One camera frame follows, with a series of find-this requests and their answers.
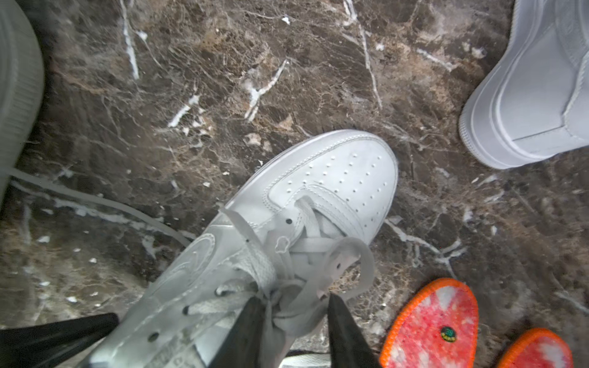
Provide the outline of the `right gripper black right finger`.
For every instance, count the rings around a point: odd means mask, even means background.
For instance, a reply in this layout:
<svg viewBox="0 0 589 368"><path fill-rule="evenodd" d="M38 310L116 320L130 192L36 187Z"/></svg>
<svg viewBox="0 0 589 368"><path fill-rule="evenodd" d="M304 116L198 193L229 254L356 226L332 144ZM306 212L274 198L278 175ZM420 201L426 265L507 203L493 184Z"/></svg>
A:
<svg viewBox="0 0 589 368"><path fill-rule="evenodd" d="M332 368L381 368L343 299L328 302L328 333Z"/></svg>

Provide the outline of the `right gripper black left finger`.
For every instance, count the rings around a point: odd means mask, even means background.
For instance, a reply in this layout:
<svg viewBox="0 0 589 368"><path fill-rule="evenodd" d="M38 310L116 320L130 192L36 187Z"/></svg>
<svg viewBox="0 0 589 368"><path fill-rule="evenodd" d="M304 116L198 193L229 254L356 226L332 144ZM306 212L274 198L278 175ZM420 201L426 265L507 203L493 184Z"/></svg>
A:
<svg viewBox="0 0 589 368"><path fill-rule="evenodd" d="M250 298L208 368L258 368L265 327L265 305Z"/></svg>

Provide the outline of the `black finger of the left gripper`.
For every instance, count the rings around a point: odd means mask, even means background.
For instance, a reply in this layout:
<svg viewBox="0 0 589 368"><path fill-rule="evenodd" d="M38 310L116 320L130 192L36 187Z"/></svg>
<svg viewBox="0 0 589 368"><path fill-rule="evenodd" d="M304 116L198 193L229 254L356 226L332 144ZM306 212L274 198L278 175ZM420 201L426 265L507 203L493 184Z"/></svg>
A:
<svg viewBox="0 0 589 368"><path fill-rule="evenodd" d="M2 367L56 367L107 337L115 313L1 331Z"/></svg>

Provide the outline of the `red orange insole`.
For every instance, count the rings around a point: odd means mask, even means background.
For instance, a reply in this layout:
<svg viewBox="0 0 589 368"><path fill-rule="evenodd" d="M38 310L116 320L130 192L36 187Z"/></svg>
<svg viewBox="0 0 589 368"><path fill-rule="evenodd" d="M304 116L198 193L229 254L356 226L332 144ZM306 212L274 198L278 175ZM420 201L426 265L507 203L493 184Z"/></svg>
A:
<svg viewBox="0 0 589 368"><path fill-rule="evenodd" d="M382 367L472 367L479 308L452 278L423 287L397 316L380 353Z"/></svg>

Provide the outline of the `white sneaker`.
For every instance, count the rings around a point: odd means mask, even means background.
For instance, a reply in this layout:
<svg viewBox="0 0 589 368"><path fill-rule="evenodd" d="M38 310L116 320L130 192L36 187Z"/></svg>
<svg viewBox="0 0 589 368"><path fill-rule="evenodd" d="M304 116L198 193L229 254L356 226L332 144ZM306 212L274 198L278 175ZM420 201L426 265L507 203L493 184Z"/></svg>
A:
<svg viewBox="0 0 589 368"><path fill-rule="evenodd" d="M482 164L521 167L588 145L588 3L516 1L509 44L463 107Z"/></svg>
<svg viewBox="0 0 589 368"><path fill-rule="evenodd" d="M204 367L252 297L265 306L261 364L278 367L325 317L353 265L351 299L374 282L371 242L391 209L398 164L359 130L324 133L258 170L82 361L84 367Z"/></svg>

